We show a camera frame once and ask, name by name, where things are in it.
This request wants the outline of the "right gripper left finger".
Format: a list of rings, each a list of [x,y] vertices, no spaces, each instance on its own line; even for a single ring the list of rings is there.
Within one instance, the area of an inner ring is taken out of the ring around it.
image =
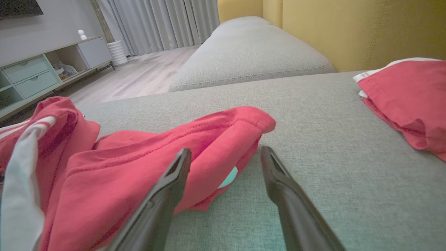
[[[163,251],[190,167],[191,151],[181,149],[106,250]]]

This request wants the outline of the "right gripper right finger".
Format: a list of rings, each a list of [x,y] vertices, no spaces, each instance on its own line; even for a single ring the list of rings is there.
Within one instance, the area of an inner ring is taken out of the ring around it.
[[[263,178],[277,206],[288,251],[344,251],[331,228],[274,150],[261,148]]]

